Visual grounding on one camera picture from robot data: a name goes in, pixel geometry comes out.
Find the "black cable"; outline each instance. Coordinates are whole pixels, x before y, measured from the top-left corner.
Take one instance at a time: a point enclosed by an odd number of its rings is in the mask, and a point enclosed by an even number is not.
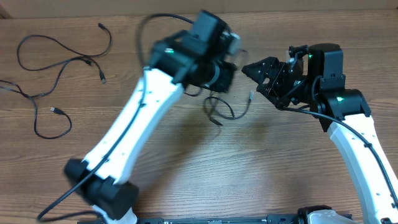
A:
[[[322,78],[321,75],[315,77],[315,79],[312,82],[312,86],[311,86],[311,100],[315,101],[315,85],[317,84],[317,81]]]
[[[231,119],[231,120],[232,120],[232,119],[239,119],[239,118],[242,118],[242,117],[243,117],[244,115],[246,115],[246,113],[249,111],[250,103],[251,103],[251,101],[253,100],[253,97],[254,97],[254,92],[253,92],[253,91],[250,91],[250,95],[249,95],[248,103],[247,103],[247,105],[246,105],[246,109],[244,110],[244,112],[243,112],[241,115],[235,116],[235,113],[234,113],[232,107],[231,107],[225,100],[223,100],[223,99],[221,99],[221,98],[219,98],[219,97],[213,96],[213,92],[211,91],[211,92],[210,92],[210,96],[207,97],[207,98],[205,98],[205,99],[203,100],[203,109],[204,109],[204,111],[205,111],[207,117],[209,117],[209,120],[210,120],[211,122],[213,122],[213,123],[216,124],[216,125],[222,126],[223,124],[221,124],[219,121],[217,121],[216,119],[214,119],[214,118],[211,116],[214,112],[215,112],[218,116],[220,116],[220,117],[222,117],[222,118],[224,118],[224,119]],[[229,108],[229,111],[231,112],[231,115],[232,115],[232,116],[225,116],[225,115],[223,115],[222,113],[220,113],[220,112],[216,109],[216,103],[213,103],[213,102],[212,102],[212,99],[218,100],[218,101],[224,103],[224,104]],[[211,110],[208,110],[207,107],[206,107],[206,101],[207,101],[207,100],[210,102]]]
[[[302,110],[302,109],[309,108],[309,107],[311,107],[311,106],[310,105],[304,105],[304,106],[299,107],[298,110]]]
[[[188,96],[193,96],[193,97],[195,97],[195,96],[199,96],[202,92],[203,92],[203,88],[200,87],[200,89],[199,89],[199,91],[198,91],[197,93],[191,94],[191,93],[184,92],[184,94],[186,94],[186,95],[188,95]]]
[[[159,18],[159,17],[173,17],[176,19],[181,19],[185,22],[189,22],[193,24],[193,21],[190,19],[187,19],[183,16],[179,16],[176,14],[171,14],[171,13],[158,13],[158,14],[152,14],[147,17],[145,17],[141,23],[138,25],[137,32],[136,32],[136,48],[137,48],[137,53],[138,53],[138,59],[139,63],[141,64],[142,67],[145,67],[146,62],[145,62],[145,56],[144,56],[144,50],[142,49],[142,43],[141,43],[141,37],[142,37],[142,31],[144,30],[145,25],[152,19]]]
[[[299,84],[297,84],[295,87],[293,87],[289,92],[286,93],[282,98],[289,97],[291,94],[293,94],[298,88],[300,88],[302,85],[305,85],[307,82],[307,79],[302,80]]]
[[[328,119],[328,120],[330,120],[332,122],[336,122],[336,123],[342,125],[343,127],[345,127],[346,129],[350,130],[354,135],[356,135],[360,140],[362,140],[362,142],[364,143],[364,147],[369,148],[369,150],[373,154],[373,156],[376,159],[376,162],[379,165],[380,170],[381,170],[381,172],[382,172],[382,174],[384,176],[384,180],[386,180],[386,184],[388,186],[388,189],[390,190],[391,197],[392,197],[392,199],[394,201],[395,207],[397,207],[398,198],[397,198],[397,195],[396,195],[396,193],[394,191],[394,188],[392,187],[392,184],[391,184],[390,178],[389,178],[389,176],[387,174],[386,168],[384,168],[383,163],[382,163],[379,155],[377,154],[376,150],[374,150],[374,148],[373,148],[373,145],[368,140],[366,140],[366,138],[364,136],[362,136],[357,131],[355,131],[355,129],[353,129],[350,125],[348,125],[348,124],[346,124],[346,123],[344,123],[342,121],[339,121],[339,120],[337,120],[335,118],[332,118],[331,116],[327,116],[327,115],[324,115],[324,114],[321,114],[321,113],[316,113],[316,112],[307,111],[307,110],[295,109],[295,108],[283,107],[283,108],[277,108],[277,109],[278,110],[284,110],[284,111],[292,111],[292,112],[297,112],[297,113],[310,114],[310,115],[313,115],[313,116],[318,116],[318,117],[321,117],[321,118],[325,118],[325,119]]]
[[[12,91],[12,92],[14,92],[14,93],[19,93],[19,94],[21,94],[23,97],[30,99],[30,101],[33,103],[33,106],[34,106],[34,108],[35,108],[34,131],[35,131],[35,134],[36,134],[38,137],[44,138],[44,139],[57,139],[57,138],[60,138],[60,137],[66,135],[66,134],[68,134],[68,133],[70,132],[70,130],[72,129],[72,121],[71,121],[70,117],[69,117],[65,112],[63,112],[62,110],[60,110],[60,109],[58,109],[58,108],[51,108],[51,111],[53,111],[54,113],[60,114],[60,115],[64,115],[64,116],[66,116],[66,117],[68,118],[68,121],[69,121],[69,128],[68,128],[64,133],[62,133],[62,134],[60,134],[60,135],[58,135],[58,136],[54,136],[54,137],[46,137],[46,136],[43,136],[43,135],[39,134],[39,132],[37,131],[37,105],[36,105],[36,102],[33,100],[33,98],[34,98],[35,96],[38,96],[38,95],[29,96],[28,94],[26,94],[26,93],[24,93],[24,92],[22,91],[22,89],[19,87],[19,85],[15,84],[15,83],[13,83],[13,82],[5,81],[5,80],[0,80],[0,82],[8,83],[8,84],[14,85],[14,86],[16,86],[16,87],[19,89],[19,91],[13,90],[12,88],[4,87],[4,86],[0,86],[1,89],[7,90],[7,91]]]
[[[19,93],[19,94],[21,94],[23,97],[30,99],[30,101],[33,103],[33,106],[34,106],[34,108],[35,108],[34,132],[36,133],[36,135],[37,135],[38,137],[44,138],[44,139],[57,139],[57,138],[60,138],[60,137],[62,137],[62,136],[64,136],[64,135],[66,135],[66,134],[69,133],[69,131],[72,129],[72,121],[71,121],[70,117],[69,117],[65,112],[63,112],[62,110],[60,110],[60,109],[58,109],[58,108],[52,108],[52,111],[53,111],[54,113],[57,113],[57,114],[66,116],[67,119],[68,119],[68,121],[69,121],[70,126],[69,126],[69,128],[68,128],[64,133],[62,133],[62,134],[60,134],[60,135],[58,135],[58,136],[47,137],[47,136],[43,136],[43,135],[39,134],[39,132],[37,131],[37,105],[36,105],[36,102],[35,102],[34,99],[33,99],[33,98],[36,98],[36,97],[47,96],[47,95],[49,95],[50,93],[52,93],[52,92],[54,91],[55,87],[56,87],[57,84],[58,84],[58,81],[59,81],[59,79],[60,79],[60,76],[61,76],[63,70],[65,69],[65,67],[66,67],[70,62],[72,62],[72,61],[74,61],[74,60],[81,60],[81,61],[87,63],[88,65],[91,65],[92,63],[94,63],[94,64],[98,67],[98,70],[99,70],[99,77],[100,77],[100,79],[101,79],[101,82],[102,82],[102,83],[105,83],[105,82],[106,82],[104,73],[102,72],[100,66],[99,66],[98,63],[97,63],[94,59],[92,59],[92,58],[93,58],[93,57],[99,57],[99,56],[102,56],[102,55],[108,53],[108,51],[110,50],[110,47],[111,47],[111,43],[112,43],[112,35],[111,35],[110,31],[109,31],[104,25],[102,25],[102,24],[99,23],[99,24],[98,24],[98,27],[101,28],[101,29],[103,29],[103,30],[105,30],[105,31],[109,34],[109,44],[108,44],[107,48],[106,48],[103,52],[101,52],[101,53],[99,53],[99,54],[87,55],[87,54],[79,53],[79,52],[77,52],[77,51],[75,51],[75,50],[72,50],[71,48],[69,48],[69,47],[63,45],[63,44],[62,44],[61,42],[59,42],[57,39],[54,39],[54,38],[52,38],[52,37],[48,37],[48,36],[46,36],[46,35],[36,35],[36,34],[34,34],[34,35],[28,35],[27,37],[23,38],[23,39],[21,40],[21,42],[19,43],[19,45],[18,45],[18,47],[17,47],[17,60],[18,60],[18,64],[19,64],[24,70],[27,70],[27,71],[41,71],[41,70],[46,70],[46,69],[52,68],[52,67],[54,67],[54,66],[63,64],[61,70],[60,70],[59,73],[58,73],[57,78],[55,79],[55,83],[54,83],[52,89],[51,89],[50,91],[48,91],[48,92],[45,92],[45,93],[40,93],[40,94],[37,94],[37,95],[30,96],[30,95],[24,93],[24,92],[22,91],[22,89],[19,87],[19,85],[15,84],[15,83],[13,83],[13,82],[5,81],[5,80],[0,80],[0,82],[8,83],[8,84],[11,84],[11,85],[14,85],[14,86],[18,87],[19,91],[13,90],[12,88],[4,87],[4,86],[0,86],[0,88],[2,88],[3,90],[12,91],[12,92],[14,92],[14,93]],[[21,58],[20,58],[20,56],[19,56],[19,52],[20,52],[20,50],[21,50],[21,47],[22,47],[23,43],[24,43],[25,41],[29,40],[30,38],[33,38],[33,37],[41,37],[41,38],[46,38],[46,39],[52,40],[52,41],[56,42],[57,44],[61,45],[63,48],[65,48],[65,49],[67,49],[67,50],[69,50],[69,51],[71,51],[71,52],[73,52],[73,53],[75,53],[75,54],[78,54],[79,56],[73,57],[73,58],[70,58],[70,59],[67,59],[67,60],[64,60],[64,61],[61,61],[61,62],[57,62],[57,63],[55,63],[55,64],[52,64],[52,65],[49,65],[49,66],[46,66],[46,67],[43,67],[43,68],[35,68],[35,69],[33,69],[33,68],[27,68],[27,67],[23,66],[23,64],[22,64],[22,62],[21,62]]]
[[[76,213],[70,213],[70,214],[66,214],[66,215],[62,215],[60,217],[55,217],[55,218],[46,218],[46,219],[42,219],[39,220],[40,222],[55,222],[55,221],[60,221],[60,220],[64,220],[66,218],[71,218],[71,217],[77,217],[80,215],[96,215],[97,218],[100,218],[101,221],[104,224],[107,224],[107,221],[105,220],[105,217],[100,213],[100,212],[96,212],[96,211],[82,211],[82,212],[76,212]]]
[[[60,75],[60,74],[62,73],[63,69],[65,68],[65,66],[66,66],[69,62],[71,62],[71,61],[73,61],[73,60],[82,60],[82,61],[86,62],[88,65],[91,65],[91,62],[93,62],[93,63],[98,67],[98,70],[99,70],[99,77],[100,77],[100,79],[101,79],[101,82],[102,82],[102,83],[105,83],[105,82],[106,82],[106,79],[105,79],[104,73],[102,72],[102,70],[101,70],[100,66],[98,65],[98,63],[97,63],[94,59],[92,59],[92,58],[93,58],[93,57],[102,56],[102,55],[104,55],[104,54],[106,54],[106,53],[109,52],[109,50],[110,50],[110,48],[111,48],[111,45],[112,45],[112,34],[111,34],[111,32],[110,32],[104,25],[102,25],[101,23],[98,24],[98,27],[101,28],[101,29],[103,29],[103,30],[105,30],[105,31],[109,34],[109,43],[108,43],[108,46],[106,47],[106,49],[105,49],[103,52],[101,52],[101,53],[99,53],[99,54],[94,54],[94,55],[82,54],[82,53],[77,52],[76,50],[73,50],[73,49],[71,49],[71,48],[69,48],[69,47],[63,45],[63,44],[62,44],[61,42],[59,42],[57,39],[54,39],[54,38],[49,37],[49,36],[46,36],[46,35],[37,35],[37,34],[33,34],[33,35],[28,35],[27,37],[23,38],[23,39],[21,40],[21,42],[19,43],[19,45],[18,45],[18,47],[17,47],[17,59],[18,59],[18,64],[19,64],[24,70],[27,70],[27,71],[42,71],[42,70],[46,70],[46,69],[55,67],[55,66],[57,66],[57,65],[64,64],[64,66],[62,67],[62,69],[61,69],[61,71],[60,71],[60,73],[59,73],[59,75]],[[32,37],[41,37],[41,38],[46,38],[46,39],[52,40],[52,41],[56,42],[57,44],[61,45],[64,49],[67,49],[67,50],[69,50],[69,51],[71,51],[71,52],[73,52],[73,53],[75,53],[75,54],[77,54],[77,55],[80,55],[80,57],[73,57],[73,58],[70,58],[70,59],[67,59],[67,60],[63,60],[63,61],[61,61],[61,62],[54,63],[54,64],[52,64],[52,65],[43,67],[43,68],[27,68],[27,67],[23,66],[23,64],[22,64],[22,62],[21,62],[21,58],[20,58],[20,56],[19,56],[19,51],[21,50],[22,44],[23,44],[25,41],[27,41],[27,40],[29,40],[30,38],[32,38]]]
[[[140,66],[142,66],[144,68],[144,71],[143,71],[143,73],[141,75],[142,85],[143,85],[142,95],[141,95],[141,99],[139,101],[139,106],[138,106],[136,112],[134,113],[133,117],[131,118],[129,124],[124,129],[123,133],[118,137],[118,140],[116,140],[116,142],[113,144],[113,146],[103,156],[102,160],[94,167],[94,169],[91,170],[90,173],[84,179],[82,179],[79,183],[77,183],[75,186],[73,186],[71,189],[69,189],[67,192],[65,192],[61,197],[56,199],[56,201],[51,203],[42,212],[40,212],[40,214],[36,218],[37,221],[39,221],[39,222],[49,222],[48,220],[53,220],[54,219],[54,218],[43,218],[43,216],[45,214],[47,214],[49,211],[51,211],[51,209],[53,209],[55,206],[57,206],[63,200],[65,200],[69,195],[74,193],[74,191],[76,191],[80,186],[82,186],[90,177],[92,177],[96,173],[96,171],[98,169],[100,169],[100,167],[108,160],[109,156],[112,154],[112,152],[114,151],[116,146],[118,146],[119,142],[123,139],[124,135],[126,135],[126,133],[130,129],[130,127],[133,124],[133,122],[136,120],[139,111],[141,110],[142,106],[144,105],[145,95],[146,95],[146,91],[147,91],[147,80],[146,80],[146,75],[145,75],[145,69],[147,69],[147,68],[145,67],[146,63],[145,63],[145,60],[144,60],[144,53],[143,53],[143,49],[142,49],[142,45],[141,45],[141,35],[142,35],[142,30],[144,29],[145,24],[149,20],[151,20],[153,18],[156,18],[156,17],[174,17],[174,18],[177,18],[177,19],[182,19],[182,20],[187,21],[189,23],[193,23],[191,20],[189,20],[187,18],[184,18],[182,16],[175,15],[175,14],[153,14],[151,16],[146,17],[144,20],[141,21],[141,23],[139,24],[138,29],[136,31],[136,47],[137,47],[137,54],[138,54]],[[75,216],[78,216],[78,215],[81,215],[81,213],[72,213],[72,214],[67,215],[67,217],[75,217]],[[64,219],[64,218],[65,218],[65,216],[58,217],[58,218],[55,218],[55,219],[61,220],[61,219]],[[106,223],[106,220],[104,219],[104,217],[102,215],[101,215],[101,219],[102,219],[102,221],[104,223]]]

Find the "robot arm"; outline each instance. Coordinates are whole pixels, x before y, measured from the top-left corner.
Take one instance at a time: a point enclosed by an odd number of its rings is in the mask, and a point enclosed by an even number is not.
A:
[[[302,57],[307,54],[308,75],[305,76]],[[312,114],[320,120],[324,132],[328,132],[343,156],[365,223],[398,222],[398,180],[377,139],[364,96],[358,90],[345,89],[340,46],[290,46],[289,56],[286,63],[269,57],[246,65],[242,72],[259,84],[257,91],[279,110]],[[303,108],[309,107],[310,111],[288,108],[290,103],[301,102],[307,103]],[[305,214],[305,223],[352,223],[344,217],[337,220],[328,211]]]
[[[154,45],[148,67],[111,129],[83,160],[70,159],[65,166],[76,192],[106,222],[137,222],[132,206],[138,188],[128,180],[145,142],[188,85],[228,91],[236,66],[224,59],[234,55],[239,45],[239,36],[206,11],[190,31],[182,30]]]
[[[380,146],[372,117],[364,114],[348,115],[345,116],[344,123],[361,133],[373,145],[393,189],[398,189],[397,177]],[[384,218],[389,218],[392,223],[398,222],[397,208],[372,152],[351,131],[337,123],[330,124],[328,134],[343,156],[358,193],[366,223],[382,223]]]

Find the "cable plug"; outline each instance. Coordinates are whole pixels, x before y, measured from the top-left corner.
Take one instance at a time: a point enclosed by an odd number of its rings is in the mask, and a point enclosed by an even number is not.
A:
[[[253,91],[253,90],[250,90],[249,99],[250,99],[250,100],[253,100],[253,98],[254,98],[254,91]]]
[[[223,126],[223,124],[221,124],[219,121],[217,121],[216,119],[214,119],[212,117],[209,117],[209,120],[215,125]]]
[[[61,109],[58,109],[58,108],[55,108],[55,107],[51,107],[50,111],[53,111],[56,114],[66,115],[65,112],[63,112]]]
[[[101,79],[102,84],[106,83],[105,75],[102,71],[99,71],[99,78]]]
[[[101,29],[105,29],[105,26],[102,25],[102,23],[98,23],[98,27],[101,28]]]
[[[91,66],[93,63],[91,62],[91,60],[86,60],[86,59],[82,59],[82,61],[84,61],[87,65]]]

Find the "wood grain surface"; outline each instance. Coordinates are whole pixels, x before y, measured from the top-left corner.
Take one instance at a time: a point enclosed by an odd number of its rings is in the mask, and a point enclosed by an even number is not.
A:
[[[398,0],[0,0],[8,18],[395,9]]]
[[[220,14],[239,34],[248,62],[268,56],[285,60],[289,45],[332,42],[344,50],[346,87],[360,89],[373,113],[379,140],[398,171],[398,11],[322,11]],[[21,95],[0,90],[0,223],[35,223],[37,214],[70,187],[63,167],[82,158],[103,137],[129,99],[141,68],[134,31],[142,17],[0,20],[0,79],[20,84],[28,94],[49,90],[60,67],[28,72],[18,65],[16,47],[29,34],[49,35],[86,54],[101,52],[108,41],[97,26],[113,34],[110,53],[98,58],[107,83],[95,67],[72,62],[58,87],[37,100],[38,130],[55,135],[68,128],[56,106],[68,113],[73,129],[56,140],[33,132],[34,109]],[[188,25],[158,19],[144,32],[144,47]],[[44,39],[21,49],[26,67],[39,68],[73,54]],[[241,72],[223,95],[236,113],[244,110],[256,84]],[[187,91],[197,91],[195,87]],[[141,196],[140,217],[253,217],[295,213],[299,207],[326,204],[352,213],[361,207],[335,145],[311,116],[277,111],[256,93],[249,112],[235,121],[205,116],[208,94],[184,96],[159,123],[134,168],[131,182]],[[87,209],[73,194],[50,215]]]

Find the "tangled black cable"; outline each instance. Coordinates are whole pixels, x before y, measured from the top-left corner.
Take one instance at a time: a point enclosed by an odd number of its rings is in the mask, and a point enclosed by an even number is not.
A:
[[[209,120],[210,120],[212,123],[214,123],[214,124],[216,124],[216,125],[218,125],[218,126],[222,126],[223,124],[221,124],[219,121],[217,121],[216,119],[214,119],[214,118],[212,117],[212,114],[213,114],[214,112],[215,112],[218,116],[220,116],[220,117],[222,117],[222,118],[224,118],[224,119],[230,119],[230,120],[232,120],[232,119],[239,119],[239,118],[242,118],[242,117],[249,111],[250,103],[251,103],[251,101],[253,100],[253,97],[254,97],[254,92],[253,92],[253,91],[250,91],[249,99],[248,99],[248,102],[247,102],[247,104],[246,104],[246,109],[243,111],[243,113],[242,113],[241,115],[235,116],[235,113],[234,113],[234,111],[232,110],[232,107],[231,107],[225,100],[221,99],[220,97],[213,96],[213,92],[211,91],[211,92],[210,92],[210,96],[207,97],[207,98],[205,98],[205,99],[203,100],[203,110],[205,111],[207,117],[209,118]],[[210,102],[210,106],[211,106],[211,109],[210,109],[210,110],[207,109],[207,106],[206,106],[206,102],[207,102],[207,101]],[[222,103],[224,103],[224,104],[229,108],[229,111],[231,112],[231,116],[223,115],[222,113],[220,113],[220,112],[216,109],[217,102],[219,102],[219,101],[222,102]]]
[[[187,93],[187,92],[184,92],[184,94],[186,94],[186,95],[188,95],[188,96],[193,96],[193,97],[195,97],[195,96],[201,95],[202,92],[203,92],[203,88],[200,87],[200,89],[199,89],[199,91],[198,91],[197,93]]]
[[[21,42],[19,43],[18,48],[17,48],[17,59],[18,59],[18,64],[19,64],[24,70],[27,70],[27,71],[42,71],[42,70],[46,70],[46,69],[55,67],[55,66],[57,66],[57,65],[63,64],[61,70],[60,70],[59,73],[58,73],[57,78],[55,79],[55,83],[54,83],[53,87],[51,88],[50,91],[45,92],[45,93],[40,93],[40,94],[36,94],[36,95],[30,96],[30,95],[24,93],[24,92],[22,91],[22,89],[20,88],[20,86],[17,85],[16,83],[14,83],[14,82],[9,82],[9,81],[5,81],[5,80],[0,80],[0,82],[8,83],[8,84],[13,85],[13,86],[16,86],[16,87],[18,88],[18,90],[14,90],[14,89],[12,89],[12,88],[8,88],[8,87],[5,87],[5,86],[0,86],[1,89],[7,90],[7,91],[12,91],[12,92],[14,92],[14,93],[19,93],[19,94],[21,94],[23,97],[29,99],[29,100],[33,103],[33,106],[34,106],[34,108],[35,108],[34,132],[35,132],[35,134],[36,134],[38,137],[44,138],[44,139],[57,139],[57,138],[60,138],[60,137],[62,137],[62,136],[64,136],[64,135],[66,135],[66,134],[69,133],[69,131],[72,129],[72,121],[71,121],[70,117],[69,117],[65,112],[63,112],[62,110],[53,107],[53,108],[51,108],[51,111],[53,111],[53,112],[56,113],[56,114],[64,115],[64,116],[67,117],[67,119],[68,119],[68,121],[69,121],[69,124],[70,124],[69,128],[68,128],[64,133],[62,133],[62,134],[60,134],[60,135],[58,135],[58,136],[54,136],[54,137],[47,137],[47,136],[43,136],[43,135],[39,134],[39,132],[37,131],[37,105],[36,105],[36,102],[34,101],[34,98],[47,96],[47,95],[49,95],[50,93],[52,93],[52,92],[54,91],[55,87],[56,87],[57,84],[58,84],[58,81],[59,81],[59,79],[60,79],[60,77],[61,77],[61,74],[62,74],[63,70],[65,69],[65,67],[66,67],[70,62],[75,61],[75,60],[81,60],[81,61],[85,62],[85,63],[88,64],[88,65],[92,65],[92,63],[94,63],[94,64],[98,67],[98,70],[99,70],[99,77],[100,77],[100,79],[101,79],[101,82],[102,82],[102,83],[106,83],[105,75],[104,75],[104,73],[102,72],[102,70],[101,70],[100,66],[98,65],[98,63],[93,59],[93,57],[99,57],[99,56],[102,56],[102,55],[108,53],[108,51],[109,51],[109,49],[110,49],[110,47],[111,47],[111,43],[112,43],[112,35],[111,35],[110,31],[109,31],[104,25],[102,25],[102,24],[99,23],[99,24],[98,24],[98,27],[101,28],[101,29],[103,29],[103,30],[105,30],[105,31],[109,34],[109,44],[108,44],[106,50],[104,50],[104,51],[101,52],[100,54],[87,55],[87,54],[79,53],[79,52],[77,52],[77,51],[75,51],[75,50],[72,50],[72,49],[70,49],[69,47],[63,45],[63,44],[60,43],[58,40],[56,40],[56,39],[54,39],[54,38],[52,38],[52,37],[45,36],[45,35],[36,35],[36,34],[34,34],[34,35],[28,35],[27,37],[23,38],[23,39],[21,40]],[[57,44],[61,45],[63,48],[65,48],[65,49],[67,49],[67,50],[69,50],[69,51],[71,51],[71,52],[73,52],[73,53],[75,53],[75,54],[78,54],[79,56],[73,57],[73,58],[70,58],[70,59],[68,59],[68,60],[64,60],[64,61],[61,61],[61,62],[57,62],[57,63],[55,63],[55,64],[52,64],[52,65],[49,65],[49,66],[46,66],[46,67],[43,67],[43,68],[35,68],[35,69],[27,68],[27,67],[23,66],[23,64],[21,63],[21,58],[20,58],[20,56],[19,56],[19,51],[21,50],[22,44],[23,44],[25,41],[27,41],[27,40],[29,40],[30,38],[32,38],[32,37],[42,37],[42,38],[46,38],[46,39],[52,40],[52,41],[56,42]]]

